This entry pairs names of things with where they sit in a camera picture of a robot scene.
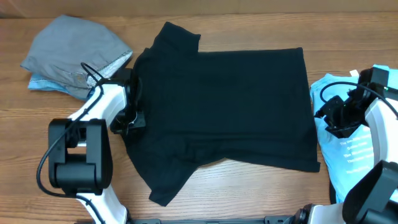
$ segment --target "blue cloth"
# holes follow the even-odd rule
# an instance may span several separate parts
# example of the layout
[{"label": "blue cloth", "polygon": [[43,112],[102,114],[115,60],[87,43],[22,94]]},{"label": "blue cloth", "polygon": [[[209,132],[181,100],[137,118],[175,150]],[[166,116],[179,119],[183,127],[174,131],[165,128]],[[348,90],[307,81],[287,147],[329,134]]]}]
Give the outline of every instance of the blue cloth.
[{"label": "blue cloth", "polygon": [[[55,81],[51,81],[39,74],[32,74],[29,85],[29,90],[42,90],[42,91],[61,91],[62,93],[70,94],[70,92]],[[88,100],[93,95],[91,91],[87,98],[78,98],[79,100]]]},{"label": "blue cloth", "polygon": [[[390,71],[388,85],[396,88],[398,70],[392,70],[388,66],[375,65],[375,67]],[[319,95],[321,89],[329,83],[338,81],[357,83],[358,77],[336,77],[326,74],[312,84],[310,94],[314,114],[324,104]],[[347,92],[355,88],[355,86],[349,85],[331,86],[323,92],[323,97],[325,100],[329,100],[333,96],[339,95],[341,99],[346,100]],[[373,168],[373,145],[370,129],[361,125],[349,138],[338,139],[325,130],[327,124],[323,119],[315,118],[315,125],[329,177],[336,190],[336,201],[337,203],[344,202],[348,192]],[[398,201],[397,191],[392,199]]]}]

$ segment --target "black cable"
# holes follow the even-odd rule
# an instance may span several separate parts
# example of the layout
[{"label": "black cable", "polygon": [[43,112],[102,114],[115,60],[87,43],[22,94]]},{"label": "black cable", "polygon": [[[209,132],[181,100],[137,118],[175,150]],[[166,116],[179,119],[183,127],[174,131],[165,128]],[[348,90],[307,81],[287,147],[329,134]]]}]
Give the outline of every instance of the black cable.
[{"label": "black cable", "polygon": [[374,94],[375,96],[377,96],[381,101],[383,101],[383,102],[390,108],[390,110],[395,114],[395,116],[398,118],[398,112],[397,112],[397,110],[386,100],[385,97],[383,97],[382,95],[378,94],[376,91],[370,89],[369,87],[364,86],[364,85],[360,85],[360,84],[357,84],[357,83],[350,83],[350,82],[334,82],[334,83],[329,83],[329,84],[325,85],[325,87],[323,87],[323,88],[321,89],[321,92],[319,93],[320,98],[321,98],[321,100],[322,100],[324,103],[326,103],[326,100],[323,98],[323,92],[324,92],[327,88],[329,88],[329,87],[331,87],[331,86],[333,86],[333,85],[353,85],[353,86],[360,87],[360,88],[362,88],[362,89],[364,89],[364,90],[367,90],[367,91],[371,92],[372,94]]},{"label": "black cable", "polygon": [[[94,81],[95,81],[96,83],[98,83],[98,80],[96,79],[96,77],[95,77],[93,74],[91,74],[91,73],[86,69],[86,67],[90,68],[92,71],[94,71],[95,73],[97,73],[101,78],[103,78],[101,74],[99,74],[94,68],[91,68],[91,67],[90,67],[89,65],[87,65],[86,63],[82,62],[82,63],[81,63],[81,66],[82,66],[83,69],[87,72],[87,74],[88,74],[89,76],[91,76],[91,77],[94,79]],[[79,115],[79,117],[76,118],[76,120],[74,120],[74,121],[72,121],[72,122],[70,123],[70,125],[64,130],[64,132],[54,141],[54,143],[53,143],[53,144],[49,147],[49,149],[45,152],[45,154],[43,155],[42,159],[41,159],[40,162],[39,162],[39,166],[37,167],[36,182],[37,182],[37,185],[39,186],[39,189],[40,189],[41,191],[43,191],[44,193],[46,193],[47,195],[51,195],[51,196],[54,196],[54,197],[62,197],[62,198],[75,198],[75,199],[80,199],[80,200],[86,202],[86,205],[89,205],[89,206],[91,207],[91,209],[94,211],[95,215],[97,216],[97,219],[98,219],[102,224],[105,224],[105,221],[102,219],[102,217],[101,217],[99,211],[96,209],[96,207],[95,207],[94,204],[91,202],[91,200],[88,200],[87,198],[82,197],[82,196],[80,196],[80,195],[66,195],[66,194],[59,194],[59,193],[51,192],[51,191],[47,190],[47,189],[43,186],[42,181],[41,181],[41,179],[40,179],[40,174],[41,174],[41,172],[42,172],[42,168],[43,168],[44,162],[45,162],[45,160],[48,158],[48,156],[49,156],[49,154],[51,153],[51,151],[55,148],[55,146],[58,144],[58,142],[67,134],[67,132],[69,132],[69,130],[71,130],[71,128],[74,127],[74,125],[75,125],[79,120],[82,119],[82,117],[84,117],[85,115],[88,114],[88,112],[95,106],[95,104],[97,104],[97,102],[99,102],[99,100],[101,99],[101,97],[104,95],[104,89],[103,89],[103,87],[102,87],[101,85],[99,85],[99,88],[100,88],[101,92],[99,93],[99,96],[97,97],[97,99],[95,99],[95,101],[94,101],[92,104],[90,104],[90,105],[82,112],[82,114]]]}]

